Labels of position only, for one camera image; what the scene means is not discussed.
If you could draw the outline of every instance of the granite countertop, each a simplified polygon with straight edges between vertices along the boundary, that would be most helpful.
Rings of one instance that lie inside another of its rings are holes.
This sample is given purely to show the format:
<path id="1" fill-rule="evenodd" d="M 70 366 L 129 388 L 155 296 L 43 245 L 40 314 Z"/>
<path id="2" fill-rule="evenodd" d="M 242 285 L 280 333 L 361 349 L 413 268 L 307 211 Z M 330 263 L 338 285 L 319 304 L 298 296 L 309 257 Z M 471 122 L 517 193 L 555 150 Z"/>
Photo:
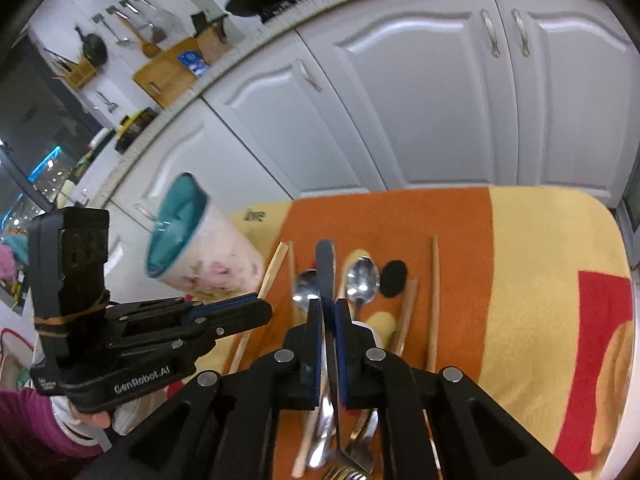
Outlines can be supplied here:
<path id="1" fill-rule="evenodd" d="M 245 38 L 241 43 L 229 50 L 191 89 L 187 90 L 170 107 L 162 111 L 140 134 L 125 153 L 121 163 L 111 171 L 99 192 L 89 202 L 89 207 L 103 208 L 116 191 L 118 184 L 127 176 L 127 173 L 135 166 L 137 160 L 145 153 L 155 138 L 162 133 L 164 128 L 226 72 L 256 52 L 260 47 L 274 40 L 274 38 L 322 12 L 348 1 L 350 0 L 304 0 L 276 18 L 269 20 L 259 27 L 254 35 Z"/>

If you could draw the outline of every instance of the purple sleeve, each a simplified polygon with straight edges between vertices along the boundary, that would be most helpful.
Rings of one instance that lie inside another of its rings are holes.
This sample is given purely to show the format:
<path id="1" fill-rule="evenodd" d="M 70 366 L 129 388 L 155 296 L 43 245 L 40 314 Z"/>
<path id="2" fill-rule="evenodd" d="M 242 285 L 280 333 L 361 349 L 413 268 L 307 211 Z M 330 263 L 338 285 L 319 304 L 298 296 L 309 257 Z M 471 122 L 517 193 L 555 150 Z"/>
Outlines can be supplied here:
<path id="1" fill-rule="evenodd" d="M 99 446 L 80 446 L 67 438 L 53 417 L 49 397 L 29 388 L 0 390 L 0 427 L 16 446 L 43 464 L 101 453 Z"/>

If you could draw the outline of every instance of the wooden spoon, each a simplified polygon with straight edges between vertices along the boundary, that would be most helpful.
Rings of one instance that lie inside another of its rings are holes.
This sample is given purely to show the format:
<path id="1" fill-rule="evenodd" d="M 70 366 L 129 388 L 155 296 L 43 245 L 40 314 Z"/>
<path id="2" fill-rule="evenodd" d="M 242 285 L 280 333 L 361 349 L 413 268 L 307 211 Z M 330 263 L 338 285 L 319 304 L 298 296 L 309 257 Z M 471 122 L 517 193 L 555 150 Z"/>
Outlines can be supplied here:
<path id="1" fill-rule="evenodd" d="M 144 54 L 145 56 L 147 56 L 149 59 L 151 59 L 152 57 L 157 56 L 158 54 L 160 54 L 162 52 L 162 49 L 157 46 L 154 45 L 153 43 L 151 43 L 150 41 L 147 41 L 145 39 L 145 37 L 140 34 L 140 31 L 136 29 L 136 27 L 134 27 L 134 25 L 129 21 L 129 20 L 125 20 L 120 13 L 116 13 L 118 19 L 122 22 L 122 24 L 127 27 L 131 32 L 133 32 L 136 37 L 140 40 L 140 46 L 142 48 L 142 54 Z"/>

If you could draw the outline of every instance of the small black pan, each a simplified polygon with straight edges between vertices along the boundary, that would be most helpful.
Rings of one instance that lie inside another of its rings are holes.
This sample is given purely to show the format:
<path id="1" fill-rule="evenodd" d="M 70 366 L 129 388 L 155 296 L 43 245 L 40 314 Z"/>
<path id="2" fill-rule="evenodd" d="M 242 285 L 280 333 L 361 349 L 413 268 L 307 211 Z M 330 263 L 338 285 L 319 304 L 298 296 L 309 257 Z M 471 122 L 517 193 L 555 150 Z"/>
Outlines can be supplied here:
<path id="1" fill-rule="evenodd" d="M 82 53 L 93 66 L 102 66 L 107 62 L 107 46 L 97 34 L 87 34 L 86 36 L 76 25 L 76 32 L 82 40 Z"/>

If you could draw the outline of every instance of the cabinet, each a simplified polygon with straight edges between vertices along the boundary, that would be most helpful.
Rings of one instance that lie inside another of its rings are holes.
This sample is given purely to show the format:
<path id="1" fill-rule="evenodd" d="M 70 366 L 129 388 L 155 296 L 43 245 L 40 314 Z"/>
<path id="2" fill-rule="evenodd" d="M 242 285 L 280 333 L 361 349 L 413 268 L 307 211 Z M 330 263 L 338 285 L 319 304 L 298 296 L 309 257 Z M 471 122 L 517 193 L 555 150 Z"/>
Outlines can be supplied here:
<path id="1" fill-rule="evenodd" d="M 183 172 L 191 173 L 226 214 L 258 202 L 289 200 L 207 104 L 197 99 L 148 147 L 112 201 L 151 231 L 154 222 L 149 216 L 158 214 L 168 188 Z"/>
<path id="2" fill-rule="evenodd" d="M 496 1 L 516 86 L 518 184 L 577 187 L 615 207 L 640 142 L 638 52 L 601 0 Z"/>
<path id="3" fill-rule="evenodd" d="M 516 184 L 513 72 L 494 0 L 357 0 L 298 31 L 387 187 Z"/>
<path id="4" fill-rule="evenodd" d="M 385 189 L 332 84 L 295 31 L 204 99 L 293 198 Z"/>
<path id="5" fill-rule="evenodd" d="M 111 299 L 119 303 L 182 296 L 146 275 L 146 245 L 151 234 L 113 203 L 109 211 L 109 257 L 104 265 L 104 282 Z"/>

